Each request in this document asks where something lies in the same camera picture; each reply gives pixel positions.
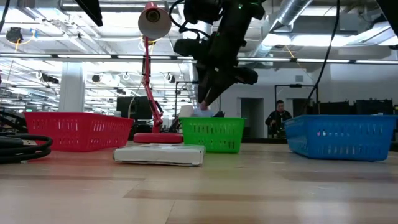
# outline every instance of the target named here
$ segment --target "person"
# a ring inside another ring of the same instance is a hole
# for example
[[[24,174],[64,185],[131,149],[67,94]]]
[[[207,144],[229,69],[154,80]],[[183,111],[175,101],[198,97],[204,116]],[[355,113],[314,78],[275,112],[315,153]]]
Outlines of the person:
[[[276,134],[278,130],[283,129],[283,121],[287,121],[292,118],[292,115],[285,110],[285,103],[282,100],[278,100],[276,105],[276,111],[273,111],[266,119],[266,125],[271,127],[273,134]]]

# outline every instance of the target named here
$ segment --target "plastic basket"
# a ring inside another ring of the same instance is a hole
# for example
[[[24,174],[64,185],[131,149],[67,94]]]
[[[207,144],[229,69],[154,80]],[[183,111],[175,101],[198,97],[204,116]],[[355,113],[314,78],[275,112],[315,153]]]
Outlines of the plastic basket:
[[[206,152],[238,153],[242,118],[180,118],[184,144],[201,145]]]
[[[132,120],[91,113],[25,113],[29,134],[53,139],[56,151],[89,152],[125,146]]]
[[[387,159],[395,116],[299,116],[284,122],[289,148],[312,159]]]

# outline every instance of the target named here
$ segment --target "black cable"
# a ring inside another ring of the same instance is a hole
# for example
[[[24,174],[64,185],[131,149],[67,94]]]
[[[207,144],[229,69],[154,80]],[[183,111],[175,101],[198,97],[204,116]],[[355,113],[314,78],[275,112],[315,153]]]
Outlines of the black cable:
[[[315,85],[313,86],[313,88],[312,88],[312,90],[311,90],[311,93],[310,93],[310,95],[308,96],[307,100],[305,101],[304,106],[303,106],[302,111],[301,111],[301,114],[303,114],[304,111],[306,110],[306,108],[307,108],[309,102],[311,101],[311,97],[312,97],[312,95],[313,95],[313,92],[318,88],[318,85],[319,85],[319,83],[320,83],[320,81],[321,81],[323,72],[325,71],[325,67],[326,67],[326,64],[327,64],[327,62],[328,62],[328,58],[329,58],[330,50],[331,50],[331,45],[332,45],[332,43],[333,43],[333,39],[335,38],[335,35],[336,35],[336,32],[337,32],[337,28],[338,28],[339,21],[340,21],[340,0],[337,0],[337,5],[336,5],[336,22],[335,22],[335,26],[334,26],[334,28],[333,28],[333,32],[331,33],[331,40],[330,40],[330,44],[329,44],[328,50],[326,51],[325,60],[323,61],[322,68],[321,68],[321,72],[319,73],[318,80],[317,80],[317,82],[315,83]]]
[[[174,25],[176,25],[178,28],[180,28],[180,33],[183,32],[194,32],[197,34],[198,37],[200,37],[199,33],[203,34],[205,37],[210,38],[210,35],[208,35],[206,32],[203,32],[202,30],[198,30],[198,29],[191,29],[191,28],[186,28],[185,25],[187,24],[187,22],[184,22],[184,25],[179,24],[178,22],[176,22],[173,17],[172,17],[172,12],[174,10],[174,8],[176,7],[176,5],[180,4],[181,2],[183,2],[184,0],[177,0],[175,1],[171,6],[170,6],[170,11],[169,11],[169,17],[170,20],[172,21],[172,23]]]
[[[4,23],[6,22],[6,15],[8,12],[8,8],[10,7],[10,2],[11,2],[11,0],[6,1],[6,5],[4,6],[4,10],[2,12],[2,18],[1,18],[1,22],[0,22],[0,33],[2,31],[2,27],[4,26]]]
[[[26,140],[45,141],[39,146],[24,145]],[[27,161],[45,157],[51,153],[53,141],[46,136],[30,134],[7,135],[0,137],[0,164]]]

